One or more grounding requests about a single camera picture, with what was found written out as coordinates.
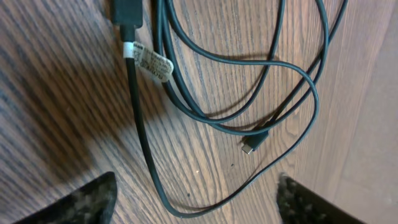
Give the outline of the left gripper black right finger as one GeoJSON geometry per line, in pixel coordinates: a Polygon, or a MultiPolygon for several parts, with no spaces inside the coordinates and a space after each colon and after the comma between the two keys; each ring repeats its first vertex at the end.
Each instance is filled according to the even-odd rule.
{"type": "Polygon", "coordinates": [[[282,223],[362,223],[285,173],[279,174],[276,203],[282,223]]]}

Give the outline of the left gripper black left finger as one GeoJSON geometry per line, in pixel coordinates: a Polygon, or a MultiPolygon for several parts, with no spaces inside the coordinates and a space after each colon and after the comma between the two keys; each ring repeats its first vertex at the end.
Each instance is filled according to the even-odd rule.
{"type": "Polygon", "coordinates": [[[17,224],[110,224],[118,196],[114,172],[106,172],[17,224]]]}

